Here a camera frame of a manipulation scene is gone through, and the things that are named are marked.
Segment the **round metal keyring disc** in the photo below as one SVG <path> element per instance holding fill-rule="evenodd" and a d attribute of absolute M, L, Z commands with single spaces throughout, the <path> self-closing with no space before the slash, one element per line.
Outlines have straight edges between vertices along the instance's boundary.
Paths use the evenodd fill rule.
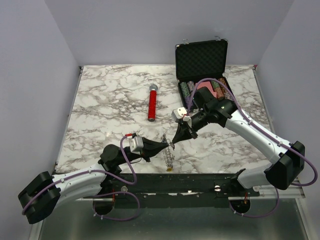
<path fill-rule="evenodd" d="M 165 144 L 168 144 L 168 147 L 166 147 L 162 151 L 162 153 L 163 153 L 163 158 L 164 158 L 165 164 L 166 164 L 166 171 L 167 172 L 171 172 L 173 170 L 173 168 L 174 168 L 173 161 L 175 159 L 174 155 L 171 153 L 171 148 L 173 146 L 172 146 L 171 141 L 167 138 L 165 133 L 161 137 L 161 142 L 165 143 Z"/>

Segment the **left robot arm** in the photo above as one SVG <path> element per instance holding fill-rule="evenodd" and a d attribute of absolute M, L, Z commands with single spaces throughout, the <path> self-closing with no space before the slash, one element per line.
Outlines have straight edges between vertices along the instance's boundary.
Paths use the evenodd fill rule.
<path fill-rule="evenodd" d="M 22 207 L 22 215 L 30 224 L 38 223 L 47 218 L 53 210 L 64 204 L 80 198 L 98 195 L 107 197 L 111 191 L 111 180 L 118 180 L 127 185 L 138 182 L 133 171 L 133 180 L 120 177 L 120 165 L 131 163 L 137 159 L 150 159 L 169 146 L 166 142 L 156 142 L 145 137 L 125 135 L 121 142 L 129 138 L 130 145 L 116 146 L 108 144 L 102 151 L 97 163 L 70 173 L 53 174 L 48 171 L 39 173 L 19 194 L 18 200 Z"/>

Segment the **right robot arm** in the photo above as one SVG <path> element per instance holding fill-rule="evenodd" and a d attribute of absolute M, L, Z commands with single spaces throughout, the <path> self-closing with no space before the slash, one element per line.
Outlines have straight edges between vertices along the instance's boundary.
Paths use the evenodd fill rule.
<path fill-rule="evenodd" d="M 305 146 L 301 142 L 291 143 L 275 135 L 239 111 L 232 100 L 218 100 L 206 88 L 195 92 L 194 101 L 199 110 L 192 116 L 187 115 L 184 107 L 172 111 L 172 118 L 178 124 L 173 144 L 195 139 L 197 131 L 206 125 L 218 124 L 244 138 L 269 160 L 265 166 L 238 171 L 230 183 L 234 195 L 241 196 L 261 185 L 286 190 L 304 169 Z"/>

